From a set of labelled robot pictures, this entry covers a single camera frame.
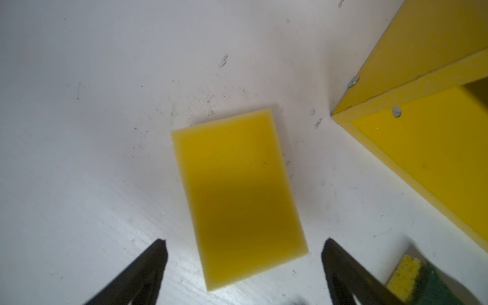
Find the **plain yellow sponge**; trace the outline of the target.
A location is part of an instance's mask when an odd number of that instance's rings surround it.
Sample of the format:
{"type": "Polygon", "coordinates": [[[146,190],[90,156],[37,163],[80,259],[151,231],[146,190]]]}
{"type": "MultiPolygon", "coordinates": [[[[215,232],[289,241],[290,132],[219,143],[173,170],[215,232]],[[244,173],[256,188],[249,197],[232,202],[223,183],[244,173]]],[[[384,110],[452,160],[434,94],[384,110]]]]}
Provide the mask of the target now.
{"type": "Polygon", "coordinates": [[[208,291],[307,254],[272,110],[171,138],[208,291]]]}

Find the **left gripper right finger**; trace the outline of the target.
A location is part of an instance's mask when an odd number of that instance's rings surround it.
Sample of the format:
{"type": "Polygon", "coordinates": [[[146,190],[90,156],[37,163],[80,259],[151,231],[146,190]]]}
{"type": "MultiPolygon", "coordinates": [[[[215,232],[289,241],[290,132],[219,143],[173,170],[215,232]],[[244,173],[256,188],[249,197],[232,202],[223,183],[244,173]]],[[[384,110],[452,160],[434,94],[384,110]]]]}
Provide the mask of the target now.
{"type": "Polygon", "coordinates": [[[322,264],[333,304],[402,304],[335,240],[325,241],[322,264]]]}

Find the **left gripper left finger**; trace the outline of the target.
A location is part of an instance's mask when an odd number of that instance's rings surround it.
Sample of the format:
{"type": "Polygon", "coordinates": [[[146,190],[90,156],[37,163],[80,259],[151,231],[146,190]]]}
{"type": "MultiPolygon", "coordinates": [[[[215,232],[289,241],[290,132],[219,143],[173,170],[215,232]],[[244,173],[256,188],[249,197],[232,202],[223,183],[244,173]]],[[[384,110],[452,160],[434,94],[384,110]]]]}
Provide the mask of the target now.
{"type": "Polygon", "coordinates": [[[157,239],[87,304],[156,304],[168,258],[157,239]]]}

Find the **dark green wavy sponge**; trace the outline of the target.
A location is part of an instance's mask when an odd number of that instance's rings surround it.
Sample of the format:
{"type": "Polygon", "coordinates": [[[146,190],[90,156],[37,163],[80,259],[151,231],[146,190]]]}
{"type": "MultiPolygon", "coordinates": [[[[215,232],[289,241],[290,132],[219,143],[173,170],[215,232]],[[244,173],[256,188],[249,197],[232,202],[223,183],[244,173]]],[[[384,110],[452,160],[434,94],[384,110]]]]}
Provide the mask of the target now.
{"type": "Polygon", "coordinates": [[[463,304],[432,264],[407,254],[400,259],[386,287],[404,304],[463,304]]]}

